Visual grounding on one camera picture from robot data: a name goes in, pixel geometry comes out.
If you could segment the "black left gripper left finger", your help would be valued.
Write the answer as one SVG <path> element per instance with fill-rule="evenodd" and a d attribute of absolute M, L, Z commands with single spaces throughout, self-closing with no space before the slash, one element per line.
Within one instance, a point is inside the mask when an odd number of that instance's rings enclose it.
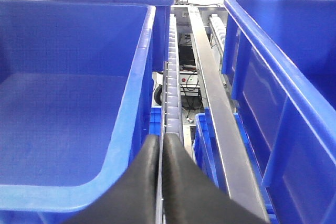
<path fill-rule="evenodd" d="M 159 137 L 147 135 L 122 176 L 64 223 L 155 223 Z"/>

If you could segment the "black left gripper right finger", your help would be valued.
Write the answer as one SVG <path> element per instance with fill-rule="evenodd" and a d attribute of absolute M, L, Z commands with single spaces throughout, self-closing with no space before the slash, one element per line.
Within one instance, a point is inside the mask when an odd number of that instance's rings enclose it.
<path fill-rule="evenodd" d="M 164 136 L 162 176 L 167 223 L 264 223 L 217 188 L 174 133 Z"/>

